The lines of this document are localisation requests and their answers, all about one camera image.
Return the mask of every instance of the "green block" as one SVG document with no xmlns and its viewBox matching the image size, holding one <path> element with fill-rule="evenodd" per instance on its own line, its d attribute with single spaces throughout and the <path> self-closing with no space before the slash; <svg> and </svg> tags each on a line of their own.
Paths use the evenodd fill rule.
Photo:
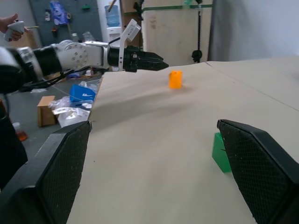
<svg viewBox="0 0 299 224">
<path fill-rule="evenodd" d="M 215 133 L 212 157 L 223 173 L 232 171 L 220 133 Z"/>
</svg>

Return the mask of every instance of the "black textured pad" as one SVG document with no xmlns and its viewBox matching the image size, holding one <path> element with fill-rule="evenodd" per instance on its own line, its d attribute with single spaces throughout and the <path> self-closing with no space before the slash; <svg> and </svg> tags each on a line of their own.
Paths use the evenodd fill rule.
<svg viewBox="0 0 299 224">
<path fill-rule="evenodd" d="M 50 135 L 0 193 L 0 224 L 67 222 L 80 186 L 90 131 L 91 124 L 82 122 Z"/>
<path fill-rule="evenodd" d="M 225 120 L 218 122 L 218 128 L 234 178 L 256 222 L 284 223 L 280 220 L 290 195 L 298 194 L 298 175 L 289 175 L 295 173 L 293 169 L 299 172 L 299 165 L 262 130 Z"/>
</svg>

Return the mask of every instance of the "table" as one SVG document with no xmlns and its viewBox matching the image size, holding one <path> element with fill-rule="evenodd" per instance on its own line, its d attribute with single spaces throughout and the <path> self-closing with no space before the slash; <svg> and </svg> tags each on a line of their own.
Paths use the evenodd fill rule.
<svg viewBox="0 0 299 224">
<path fill-rule="evenodd" d="M 109 73 L 91 112 L 69 224 L 254 224 L 212 159 L 218 119 L 268 131 L 299 161 L 297 57 Z M 171 70 L 184 87 L 168 88 Z"/>
<path fill-rule="evenodd" d="M 10 102 L 10 118 L 12 123 L 20 122 L 22 128 L 28 135 L 28 139 L 23 142 L 28 155 L 28 159 L 33 158 L 40 147 L 46 141 L 48 136 L 54 131 L 60 129 L 60 125 L 52 125 L 46 127 L 38 127 L 37 122 L 37 105 L 43 96 L 56 96 L 56 99 L 61 99 L 67 96 L 73 84 L 79 84 L 81 81 L 90 81 L 99 79 L 68 80 L 48 88 L 47 91 L 41 93 L 30 92 L 15 92 L 8 96 Z"/>
</svg>

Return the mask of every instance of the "green strap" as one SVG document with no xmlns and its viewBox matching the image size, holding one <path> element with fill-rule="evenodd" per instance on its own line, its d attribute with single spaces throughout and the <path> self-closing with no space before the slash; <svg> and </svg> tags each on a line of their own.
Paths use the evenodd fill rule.
<svg viewBox="0 0 299 224">
<path fill-rule="evenodd" d="M 177 9 L 183 9 L 184 6 L 158 6 L 158 7 L 146 7 L 142 11 L 161 11 L 161 10 L 177 10 Z M 213 5 L 201 5 L 202 8 L 212 8 Z M 198 5 L 191 5 L 190 8 L 198 8 Z M 128 12 L 124 13 L 124 15 L 129 14 L 137 14 L 137 12 Z"/>
</svg>

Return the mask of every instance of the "orange block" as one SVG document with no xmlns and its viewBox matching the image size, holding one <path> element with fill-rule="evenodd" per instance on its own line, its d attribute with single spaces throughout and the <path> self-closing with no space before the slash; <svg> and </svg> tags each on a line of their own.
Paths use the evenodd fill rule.
<svg viewBox="0 0 299 224">
<path fill-rule="evenodd" d="M 182 71 L 172 71 L 169 74 L 169 88 L 180 89 L 183 85 L 183 73 Z"/>
</svg>

